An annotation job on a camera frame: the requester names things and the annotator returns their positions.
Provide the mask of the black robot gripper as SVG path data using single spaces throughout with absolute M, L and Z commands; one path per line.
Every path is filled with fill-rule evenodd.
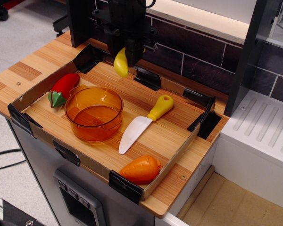
M 125 47 L 129 67 L 142 59 L 145 49 L 155 51 L 158 47 L 158 31 L 146 19 L 146 8 L 113 7 L 95 9 L 96 27 L 105 33 L 109 52 L 113 59 Z

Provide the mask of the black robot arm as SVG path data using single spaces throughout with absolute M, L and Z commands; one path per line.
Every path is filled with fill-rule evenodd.
M 95 9 L 96 28 L 105 33 L 106 44 L 113 58 L 121 49 L 129 67 L 135 66 L 143 57 L 145 49 L 157 49 L 157 29 L 146 18 L 147 8 L 144 0 L 109 0 L 108 9 Z

